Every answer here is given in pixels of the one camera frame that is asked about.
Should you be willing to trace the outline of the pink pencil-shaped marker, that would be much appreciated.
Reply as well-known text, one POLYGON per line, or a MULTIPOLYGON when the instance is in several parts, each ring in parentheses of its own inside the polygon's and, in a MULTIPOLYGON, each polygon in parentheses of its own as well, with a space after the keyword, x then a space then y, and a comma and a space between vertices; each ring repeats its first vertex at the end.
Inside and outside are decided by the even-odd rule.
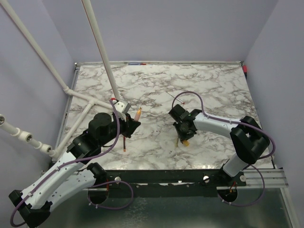
POLYGON ((134 116, 135 121, 139 121, 139 119, 141 117, 141 113, 142 113, 142 108, 140 107, 134 116))

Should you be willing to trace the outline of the orange red gel pen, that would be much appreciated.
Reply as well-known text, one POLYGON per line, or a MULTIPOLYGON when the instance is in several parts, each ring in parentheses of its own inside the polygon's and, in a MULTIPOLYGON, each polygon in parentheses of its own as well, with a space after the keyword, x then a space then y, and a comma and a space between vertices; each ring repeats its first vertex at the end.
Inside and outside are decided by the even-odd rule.
POLYGON ((123 151, 126 152, 126 137, 123 137, 123 151))

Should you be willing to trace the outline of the yellow highlighter pen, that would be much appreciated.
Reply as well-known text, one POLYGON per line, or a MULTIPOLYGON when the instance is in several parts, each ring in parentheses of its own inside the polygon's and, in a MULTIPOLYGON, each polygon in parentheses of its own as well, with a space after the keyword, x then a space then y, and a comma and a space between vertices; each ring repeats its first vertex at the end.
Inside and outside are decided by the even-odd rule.
POLYGON ((177 139, 175 140, 175 143, 174 143, 175 148, 178 147, 178 143, 179 143, 179 138, 177 138, 177 139))

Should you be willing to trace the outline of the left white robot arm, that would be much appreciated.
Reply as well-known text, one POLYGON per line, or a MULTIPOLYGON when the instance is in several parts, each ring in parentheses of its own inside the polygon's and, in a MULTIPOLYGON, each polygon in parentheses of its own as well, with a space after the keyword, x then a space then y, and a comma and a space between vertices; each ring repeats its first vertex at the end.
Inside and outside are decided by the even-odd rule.
POLYGON ((11 226, 20 226, 14 223, 14 216, 19 213, 23 224, 36 228, 69 197, 85 188, 106 184, 106 171, 98 163, 90 161, 110 152, 113 146, 105 152, 101 148, 110 141, 117 143, 120 135, 130 138, 140 125, 129 114, 126 119, 121 119, 116 113, 96 114, 88 128, 72 141, 67 151, 43 176, 24 190, 14 190, 9 194, 15 207, 10 217, 11 226))

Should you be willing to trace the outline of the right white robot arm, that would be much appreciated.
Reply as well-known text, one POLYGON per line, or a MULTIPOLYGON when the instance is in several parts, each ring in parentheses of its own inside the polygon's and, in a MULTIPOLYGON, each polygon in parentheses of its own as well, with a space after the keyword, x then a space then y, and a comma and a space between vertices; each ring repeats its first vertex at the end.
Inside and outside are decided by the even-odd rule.
POLYGON ((218 180, 224 186, 233 183, 236 175, 244 168, 255 164, 270 145, 269 137, 250 116, 240 120, 227 119, 211 116, 199 109, 188 112, 179 104, 169 111, 169 115, 175 121, 173 126, 181 142, 192 138, 197 131, 215 133, 232 140, 236 153, 218 174, 218 180))

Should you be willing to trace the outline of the orange yellow pen cap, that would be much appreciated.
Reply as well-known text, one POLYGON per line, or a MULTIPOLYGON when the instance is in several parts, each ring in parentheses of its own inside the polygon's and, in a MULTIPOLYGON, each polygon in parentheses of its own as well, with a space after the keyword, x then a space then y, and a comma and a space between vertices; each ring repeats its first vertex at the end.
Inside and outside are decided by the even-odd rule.
POLYGON ((184 140, 182 143, 183 143, 183 145, 185 145, 185 146, 188 146, 188 145, 189 145, 189 142, 188 142, 187 140, 184 140))

